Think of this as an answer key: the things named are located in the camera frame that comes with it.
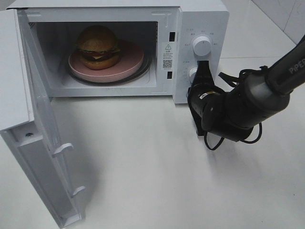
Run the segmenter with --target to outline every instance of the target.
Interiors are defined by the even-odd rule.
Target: microwave
[[[53,97],[171,95],[187,102],[198,61],[215,77],[229,13],[221,0],[17,0],[0,12],[0,133],[60,228],[81,219]],[[144,53],[130,80],[82,81],[69,69],[81,31],[102,25]]]

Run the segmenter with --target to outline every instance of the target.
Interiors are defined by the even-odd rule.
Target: open microwave door
[[[81,219],[50,99],[41,81],[31,24],[0,12],[0,133],[60,228]]]

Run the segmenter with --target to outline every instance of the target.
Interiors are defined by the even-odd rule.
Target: burger patty
[[[88,61],[91,61],[91,62],[100,62],[100,61],[105,61],[107,59],[112,58],[115,54],[117,54],[117,53],[109,53],[109,54],[107,54],[105,56],[102,56],[101,58],[98,58],[98,59],[95,59],[92,56],[87,56],[87,55],[83,55],[83,54],[82,54],[82,57],[85,58]]]

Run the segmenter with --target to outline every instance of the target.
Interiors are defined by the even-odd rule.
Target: white wall
[[[305,34],[305,0],[252,0],[288,37],[298,43]]]

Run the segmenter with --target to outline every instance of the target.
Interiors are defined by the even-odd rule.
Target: black cable
[[[206,147],[207,147],[209,150],[216,150],[216,149],[222,144],[222,142],[224,141],[224,137],[221,137],[220,140],[219,140],[219,142],[217,143],[217,145],[215,145],[214,148],[211,148],[211,147],[209,146],[209,144],[208,144],[208,141],[207,141],[207,135],[208,135],[208,132],[205,131],[205,132],[204,132],[204,137],[203,137],[203,138],[204,138],[204,143],[205,143]]]
[[[255,140],[253,140],[253,141],[241,140],[241,142],[244,142],[244,143],[247,143],[247,144],[253,144],[255,142],[258,142],[258,140],[261,138],[262,133],[263,133],[263,125],[262,125],[262,123],[259,123],[258,125],[259,125],[259,133],[258,133],[257,138]]]

